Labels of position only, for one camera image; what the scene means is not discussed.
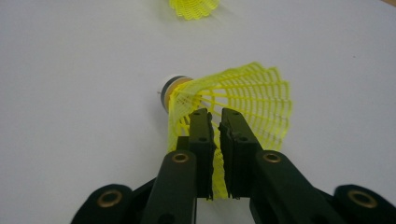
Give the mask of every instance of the shuttlecock cork base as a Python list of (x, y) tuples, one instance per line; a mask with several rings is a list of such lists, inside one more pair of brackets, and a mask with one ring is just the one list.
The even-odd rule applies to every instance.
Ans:
[(264, 149), (279, 150), (289, 128), (292, 103), (289, 82), (275, 67), (250, 63), (223, 72), (191, 79), (176, 76), (163, 86), (161, 98), (168, 116), (168, 150), (175, 150), (177, 138), (189, 135), (189, 114), (206, 108), (212, 114), (217, 149), (214, 157), (214, 198), (227, 198), (222, 154), (219, 149), (221, 110), (231, 108), (243, 114)]

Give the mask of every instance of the yellow plastic feather skirt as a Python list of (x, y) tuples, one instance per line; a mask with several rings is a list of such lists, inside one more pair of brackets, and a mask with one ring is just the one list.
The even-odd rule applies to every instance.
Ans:
[(219, 0), (169, 0), (169, 6), (174, 8), (179, 17), (187, 21), (199, 20), (210, 15), (218, 7)]
[(250, 63), (180, 84), (169, 100), (169, 151), (176, 149), (178, 136), (189, 135), (189, 114), (203, 107), (213, 116), (217, 145), (213, 161), (214, 198), (227, 198), (219, 150), (221, 109), (228, 107), (241, 112), (262, 148), (279, 150), (289, 128), (292, 108), (289, 82), (281, 78), (275, 67)]

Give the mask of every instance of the yellow mesh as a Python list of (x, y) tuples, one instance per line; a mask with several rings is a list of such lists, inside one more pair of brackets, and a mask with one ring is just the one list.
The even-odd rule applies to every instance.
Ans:
[(169, 0), (169, 6), (175, 9), (176, 14), (188, 21), (210, 15), (218, 5), (219, 0)]
[(175, 88), (169, 101), (168, 149), (175, 150), (177, 137), (189, 135), (189, 114), (198, 108), (212, 113), (217, 149), (214, 158), (213, 192), (227, 198), (223, 158), (219, 149), (221, 109), (241, 112), (262, 148), (279, 150), (289, 128), (291, 100), (289, 83), (275, 67), (250, 63), (211, 76), (185, 82)]

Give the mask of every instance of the yellow shuttlecock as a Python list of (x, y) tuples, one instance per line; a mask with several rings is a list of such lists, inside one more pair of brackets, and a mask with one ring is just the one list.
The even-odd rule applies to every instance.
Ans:
[(169, 0), (169, 6), (175, 9), (176, 14), (188, 21), (210, 15), (218, 5), (219, 0)]
[(243, 114), (264, 149), (279, 150), (289, 128), (291, 100), (289, 82), (282, 80), (275, 67), (250, 63), (221, 73), (191, 79), (175, 76), (163, 86), (163, 106), (169, 113), (168, 150), (175, 150), (177, 138), (189, 135), (189, 114), (207, 108), (217, 149), (213, 161), (213, 193), (227, 198), (222, 154), (219, 149), (221, 109), (228, 107)]

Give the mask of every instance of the white surface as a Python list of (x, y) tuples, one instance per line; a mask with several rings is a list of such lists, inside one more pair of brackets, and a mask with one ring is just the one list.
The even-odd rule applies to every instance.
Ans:
[[(104, 185), (153, 178), (166, 146), (157, 82), (252, 61), (295, 102), (283, 152), (319, 189), (396, 204), (396, 7), (371, 0), (224, 0), (178, 20), (164, 0), (0, 2), (0, 223), (70, 223)], [(248, 200), (197, 223), (253, 223)]]

